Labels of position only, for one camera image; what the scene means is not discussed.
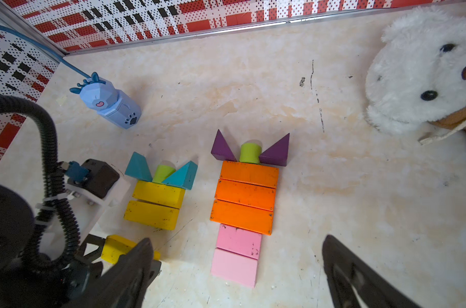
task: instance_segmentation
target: blue cable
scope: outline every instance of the blue cable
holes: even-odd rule
[[[17,37],[20,37],[21,39],[30,42],[30,43],[33,44],[34,46],[38,46],[38,47],[40,47],[41,49],[46,50],[47,52],[49,52],[49,53],[51,53],[52,55],[54,55],[60,62],[62,62],[63,64],[67,65],[68,67],[70,67],[70,68],[73,69],[74,71],[78,72],[78,73],[81,74],[82,76],[84,76],[84,77],[86,77],[86,78],[91,78],[91,76],[89,76],[88,74],[84,73],[83,71],[81,71],[80,69],[78,69],[77,67],[75,67],[74,65],[72,65],[72,64],[68,63],[67,61],[65,61],[62,57],[60,57],[56,52],[54,52],[53,50],[51,50],[51,49],[48,48],[47,46],[44,46],[44,45],[38,43],[37,41],[32,40],[32,39],[28,38],[26,35],[20,34],[20,33],[17,32],[16,30],[13,30],[13,29],[11,29],[11,28],[7,28],[7,27],[4,27],[4,26],[0,26],[0,30],[5,31],[5,32],[8,32],[8,33],[10,33],[10,34],[14,34],[14,35],[17,36]]]

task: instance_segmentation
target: orange rectangular block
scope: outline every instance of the orange rectangular block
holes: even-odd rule
[[[214,200],[210,219],[265,235],[271,235],[273,229],[273,212],[220,200]]]
[[[272,212],[274,210],[276,190],[247,183],[219,180],[214,198]]]
[[[219,179],[276,188],[278,176],[278,168],[224,161]]]

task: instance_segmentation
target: blue toy figure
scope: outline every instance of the blue toy figure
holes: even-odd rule
[[[91,109],[98,112],[113,124],[121,128],[129,128],[137,123],[141,116],[141,108],[122,90],[117,90],[113,84],[99,78],[96,72],[91,78],[84,79],[79,88],[70,88],[70,92],[79,94],[81,100]]]

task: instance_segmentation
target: white plush toy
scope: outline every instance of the white plush toy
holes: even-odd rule
[[[399,134],[458,110],[464,113],[466,18],[418,7],[387,27],[382,41],[386,46],[370,66],[365,84],[371,125]],[[457,125],[438,126],[464,129],[464,114]]]

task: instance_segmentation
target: teal triangular block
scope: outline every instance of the teal triangular block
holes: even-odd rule
[[[125,175],[135,177],[141,181],[153,181],[146,158],[138,152],[132,154],[131,161],[128,162],[127,169],[125,170]]]
[[[196,173],[197,165],[193,161],[189,161],[185,166],[163,180],[162,184],[190,190],[192,189]]]

